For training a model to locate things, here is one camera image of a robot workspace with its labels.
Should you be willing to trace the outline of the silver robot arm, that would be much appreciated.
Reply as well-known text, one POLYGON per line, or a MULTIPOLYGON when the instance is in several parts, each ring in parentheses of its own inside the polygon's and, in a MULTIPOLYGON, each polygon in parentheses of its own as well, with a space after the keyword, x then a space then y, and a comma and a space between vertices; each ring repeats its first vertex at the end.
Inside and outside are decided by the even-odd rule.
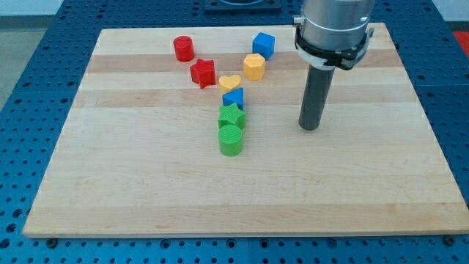
POLYGON ((367 52, 374 0, 305 0, 293 17, 295 48, 318 70, 350 70, 367 52))

